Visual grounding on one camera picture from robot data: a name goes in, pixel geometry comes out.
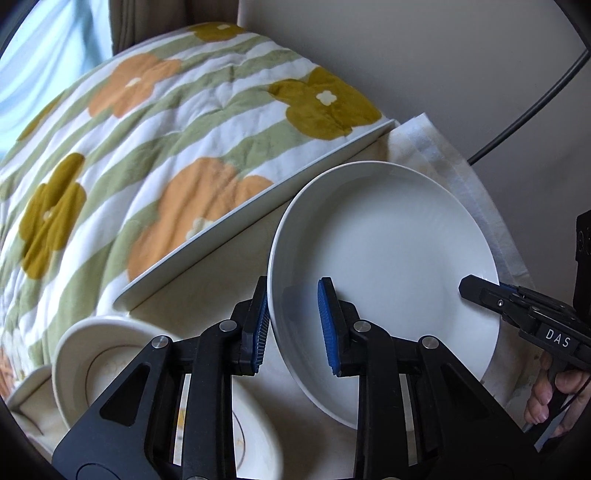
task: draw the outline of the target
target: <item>gray wall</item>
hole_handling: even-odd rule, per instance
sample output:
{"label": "gray wall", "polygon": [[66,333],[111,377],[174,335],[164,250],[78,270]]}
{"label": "gray wall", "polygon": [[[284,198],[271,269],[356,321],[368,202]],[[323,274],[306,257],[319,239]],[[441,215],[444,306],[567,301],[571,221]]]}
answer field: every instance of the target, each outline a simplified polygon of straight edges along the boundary
{"label": "gray wall", "polygon": [[[583,44],[551,0],[243,0],[252,31],[327,67],[387,115],[427,112],[466,157],[529,108]],[[537,288],[571,301],[591,209],[591,65],[475,170]]]}

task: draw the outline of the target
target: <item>silver screw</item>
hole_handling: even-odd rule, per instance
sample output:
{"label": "silver screw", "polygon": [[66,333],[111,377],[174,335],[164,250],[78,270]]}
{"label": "silver screw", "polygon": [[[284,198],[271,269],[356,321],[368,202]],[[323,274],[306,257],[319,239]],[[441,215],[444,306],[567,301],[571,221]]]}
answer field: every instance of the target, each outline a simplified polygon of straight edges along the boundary
{"label": "silver screw", "polygon": [[371,329],[371,324],[365,320],[358,320],[353,324],[353,328],[359,333],[368,332]]}
{"label": "silver screw", "polygon": [[439,346],[439,340],[437,340],[435,337],[425,337],[423,339],[423,346],[425,348],[429,348],[429,350],[433,350]]}
{"label": "silver screw", "polygon": [[234,322],[234,320],[224,320],[222,323],[220,323],[220,330],[223,332],[231,332],[237,326],[238,324]]}
{"label": "silver screw", "polygon": [[152,338],[152,346],[154,348],[164,348],[168,345],[168,337],[164,335],[160,335],[157,337]]}

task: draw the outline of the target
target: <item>striped bedding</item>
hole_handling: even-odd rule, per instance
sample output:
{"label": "striped bedding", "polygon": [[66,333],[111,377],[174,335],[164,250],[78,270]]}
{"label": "striped bedding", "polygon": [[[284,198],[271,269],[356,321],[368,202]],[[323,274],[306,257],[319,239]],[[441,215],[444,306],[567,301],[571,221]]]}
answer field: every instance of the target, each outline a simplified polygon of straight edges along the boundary
{"label": "striped bedding", "polygon": [[67,88],[0,165],[0,385],[242,202],[387,121],[270,39],[210,23]]}

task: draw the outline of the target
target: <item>brown curtain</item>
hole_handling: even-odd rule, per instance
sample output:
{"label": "brown curtain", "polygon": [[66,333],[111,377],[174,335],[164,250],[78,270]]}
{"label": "brown curtain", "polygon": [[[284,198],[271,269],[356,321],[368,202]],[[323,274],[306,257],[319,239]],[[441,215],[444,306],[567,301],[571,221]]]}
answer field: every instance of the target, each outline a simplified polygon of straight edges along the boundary
{"label": "brown curtain", "polygon": [[178,28],[238,21],[239,0],[109,0],[113,53]]}

